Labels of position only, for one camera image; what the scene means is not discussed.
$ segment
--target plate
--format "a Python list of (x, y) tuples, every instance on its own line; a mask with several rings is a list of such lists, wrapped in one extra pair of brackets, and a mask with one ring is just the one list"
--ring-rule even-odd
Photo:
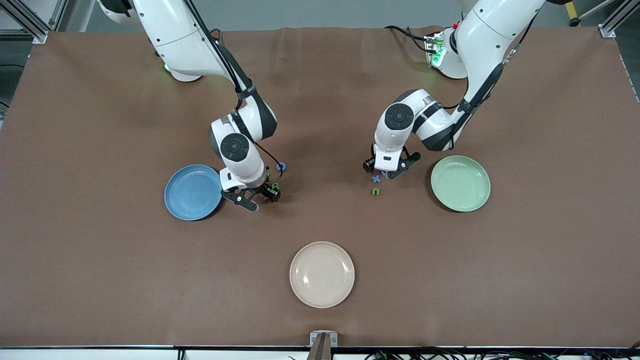
[(291, 288), (298, 299), (319, 309), (336, 306), (346, 299), (355, 277), (349, 254), (327, 241), (300, 249), (289, 269)]
[(169, 179), (164, 189), (164, 204), (181, 220), (200, 220), (218, 207), (221, 191), (217, 171), (207, 165), (189, 165)]
[(431, 173), (431, 187), (444, 206), (462, 212), (479, 209), (491, 193), (486, 170), (475, 160), (460, 155), (436, 164)]

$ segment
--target floor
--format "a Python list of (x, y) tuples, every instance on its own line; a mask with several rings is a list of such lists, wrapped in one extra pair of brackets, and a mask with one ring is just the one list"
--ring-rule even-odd
[[(38, 0), (54, 3), (56, 0)], [(278, 28), (343, 27), (382, 28), (386, 25), (421, 27), (448, 26), (460, 19), (460, 7), (455, 0), (272, 0), (272, 1), (210, 1), (194, 0), (210, 28), (229, 31), (267, 30)], [(598, 4), (598, 0), (575, 0), (578, 14)], [(585, 19), (582, 26), (596, 26), (617, 7), (617, 3)], [(568, 26), (568, 8), (547, 3), (534, 26)], [(77, 0), (67, 31), (119, 32), (142, 31), (111, 22), (95, 4), (95, 0)], [(633, 14), (616, 30), (616, 41), (630, 76), (640, 86), (640, 12)], [(24, 65), (31, 50), (26, 41), (0, 40), (0, 64)], [(10, 104), (22, 68), (0, 67), (0, 101)], [(0, 126), (2, 111), (0, 108)]]

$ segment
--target beige plate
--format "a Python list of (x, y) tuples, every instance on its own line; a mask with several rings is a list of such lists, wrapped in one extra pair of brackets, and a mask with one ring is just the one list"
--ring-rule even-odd
[(289, 269), (293, 292), (305, 304), (319, 309), (336, 306), (346, 299), (355, 277), (349, 254), (327, 241), (300, 249)]

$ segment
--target brown tabletop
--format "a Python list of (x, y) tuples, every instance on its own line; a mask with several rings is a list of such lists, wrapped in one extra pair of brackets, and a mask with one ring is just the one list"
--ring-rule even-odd
[[(389, 30), (225, 34), (280, 125), (262, 142), (288, 169), (281, 201), (173, 218), (185, 165), (217, 169), (211, 121), (231, 84), (171, 79), (144, 34), (51, 33), (33, 48), (0, 131), (0, 345), (629, 346), (640, 334), (640, 116), (616, 42), (534, 29), (451, 152), (376, 184), (362, 170), (382, 111), (466, 82), (426, 68)], [(463, 154), (488, 203), (445, 210), (429, 175)], [(353, 258), (331, 309), (289, 286), (295, 253)]]

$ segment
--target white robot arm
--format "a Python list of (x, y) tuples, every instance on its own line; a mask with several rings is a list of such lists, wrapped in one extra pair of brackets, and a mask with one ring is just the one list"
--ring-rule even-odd
[(404, 148), (412, 133), (428, 150), (452, 149), (500, 78), (509, 45), (544, 2), (479, 0), (456, 29), (447, 28), (436, 34), (430, 44), (434, 53), (429, 57), (431, 65), (450, 78), (467, 77), (467, 92), (451, 114), (425, 90), (409, 90), (400, 95), (378, 121), (372, 157), (364, 162), (364, 169), (385, 170), (389, 179), (407, 171), (420, 159), (420, 154), (409, 155)]
[(158, 56), (176, 80), (190, 82), (218, 75), (236, 88), (236, 108), (209, 128), (211, 147), (226, 166), (220, 170), (222, 196), (249, 211), (259, 209), (252, 200), (257, 193), (277, 201), (280, 190), (270, 187), (267, 168), (254, 144), (273, 135), (278, 123), (251, 79), (211, 36), (191, 0), (133, 0), (132, 5)]

